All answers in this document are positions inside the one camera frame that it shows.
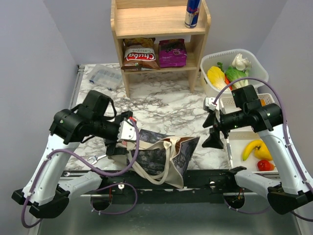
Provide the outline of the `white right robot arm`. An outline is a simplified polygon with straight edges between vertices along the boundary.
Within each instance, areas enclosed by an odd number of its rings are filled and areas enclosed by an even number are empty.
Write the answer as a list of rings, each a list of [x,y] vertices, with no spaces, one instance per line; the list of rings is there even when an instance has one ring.
[[[304,167],[289,136],[283,109],[271,103],[263,106],[254,87],[248,85],[232,91],[239,111],[223,114],[217,107],[217,98],[206,98],[203,108],[208,116],[203,127],[209,128],[209,137],[203,148],[222,149],[220,135],[228,138],[231,130],[250,126],[268,148],[280,180],[271,180],[251,172],[243,166],[230,170],[225,187],[235,192],[247,188],[266,198],[278,214],[287,214],[313,200],[313,179]]]

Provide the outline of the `canvas tote bag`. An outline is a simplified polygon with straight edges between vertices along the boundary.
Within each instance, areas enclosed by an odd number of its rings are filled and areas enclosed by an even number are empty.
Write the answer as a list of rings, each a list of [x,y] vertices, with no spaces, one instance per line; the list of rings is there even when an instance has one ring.
[[[199,136],[168,136],[141,129],[139,152],[132,169],[152,184],[184,188],[184,175]]]

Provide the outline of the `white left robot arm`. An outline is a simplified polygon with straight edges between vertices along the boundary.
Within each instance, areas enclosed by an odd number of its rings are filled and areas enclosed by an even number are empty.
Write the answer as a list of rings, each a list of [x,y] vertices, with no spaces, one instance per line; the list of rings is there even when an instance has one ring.
[[[32,178],[24,188],[12,194],[12,199],[23,206],[22,219],[25,219],[27,208],[39,220],[56,218],[71,199],[92,190],[104,193],[109,186],[104,177],[120,176],[132,167],[136,156],[123,170],[112,173],[96,168],[74,152],[79,145],[94,137],[104,139],[109,156],[127,153],[126,149],[116,147],[118,142],[139,142],[139,131],[132,111],[119,115],[114,111],[112,117],[106,116],[109,105],[114,105],[109,96],[92,90],[81,104],[55,114],[45,151]],[[61,184],[59,179],[72,156],[87,165],[90,171]]]

